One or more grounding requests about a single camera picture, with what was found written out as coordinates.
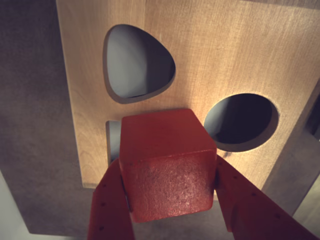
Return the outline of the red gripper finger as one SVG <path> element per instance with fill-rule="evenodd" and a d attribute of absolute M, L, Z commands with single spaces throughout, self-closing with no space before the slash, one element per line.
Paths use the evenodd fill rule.
<path fill-rule="evenodd" d="M 118 159 L 107 168 L 93 192 L 87 239 L 135 239 Z"/>
<path fill-rule="evenodd" d="M 216 163 L 215 191 L 234 239 L 317 239 L 222 157 L 218 156 Z"/>

